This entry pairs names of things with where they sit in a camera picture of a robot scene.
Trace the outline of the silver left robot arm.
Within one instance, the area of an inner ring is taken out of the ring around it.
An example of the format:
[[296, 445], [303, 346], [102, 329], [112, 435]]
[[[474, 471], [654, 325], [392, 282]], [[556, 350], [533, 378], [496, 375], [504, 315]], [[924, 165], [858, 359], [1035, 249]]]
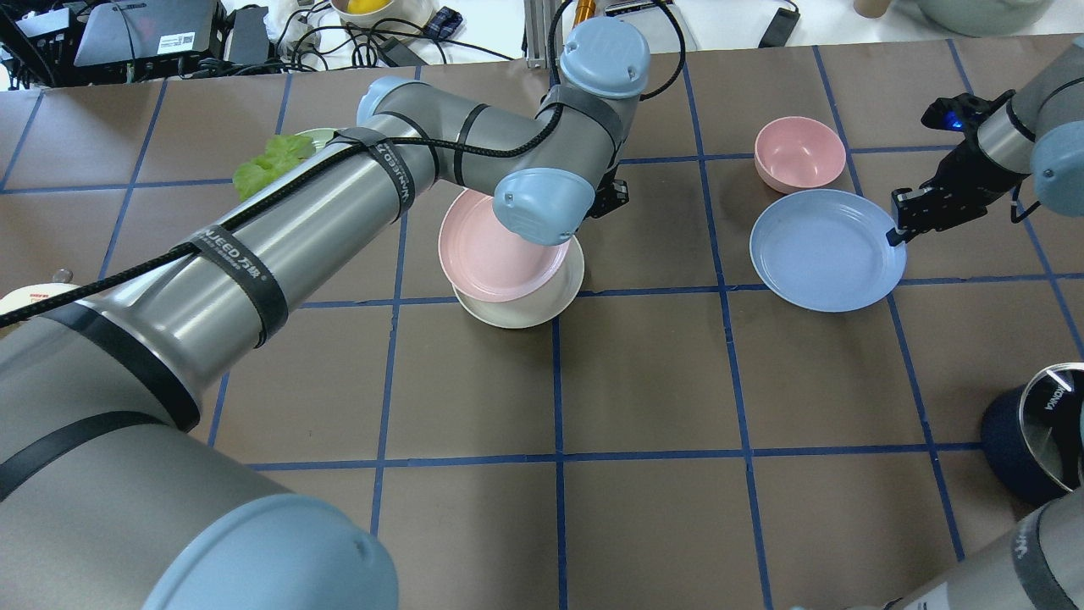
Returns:
[[534, 117], [384, 77], [357, 126], [167, 254], [3, 315], [4, 609], [395, 609], [341, 510], [190, 436], [201, 395], [441, 179], [540, 246], [572, 239], [648, 80], [592, 17]]

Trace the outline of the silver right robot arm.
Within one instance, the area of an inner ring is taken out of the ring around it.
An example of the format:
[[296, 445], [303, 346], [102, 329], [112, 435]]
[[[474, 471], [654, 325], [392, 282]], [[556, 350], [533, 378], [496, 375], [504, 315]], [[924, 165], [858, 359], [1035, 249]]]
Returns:
[[1033, 179], [1037, 202], [1010, 215], [1019, 224], [1046, 208], [1079, 219], [1083, 180], [1083, 42], [1064, 51], [1021, 89], [995, 99], [960, 93], [938, 98], [925, 109], [928, 129], [962, 134], [962, 142], [938, 163], [918, 189], [891, 193], [895, 225], [886, 234], [891, 247], [929, 232], [944, 232], [988, 215], [1006, 194], [1018, 197]]

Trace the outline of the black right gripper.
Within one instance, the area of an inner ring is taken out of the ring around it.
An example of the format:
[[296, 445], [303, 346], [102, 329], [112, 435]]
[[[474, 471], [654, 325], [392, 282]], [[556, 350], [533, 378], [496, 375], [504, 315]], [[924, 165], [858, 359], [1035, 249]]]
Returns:
[[963, 141], [919, 189], [892, 191], [896, 225], [886, 232], [890, 247], [905, 246], [909, 233], [945, 231], [979, 219], [988, 213], [988, 205], [1017, 186], [1017, 173], [995, 161], [979, 142], [980, 127], [1005, 108], [1014, 95], [1015, 90], [993, 100], [960, 93], [956, 98], [937, 98], [925, 109], [922, 126], [959, 132]]

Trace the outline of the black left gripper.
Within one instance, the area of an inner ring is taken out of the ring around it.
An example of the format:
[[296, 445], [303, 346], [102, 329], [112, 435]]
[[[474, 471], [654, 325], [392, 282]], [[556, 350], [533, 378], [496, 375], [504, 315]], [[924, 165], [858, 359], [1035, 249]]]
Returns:
[[601, 178], [601, 184], [594, 192], [594, 202], [589, 208], [589, 219], [601, 219], [628, 203], [628, 184], [618, 177], [619, 166], [612, 166]]

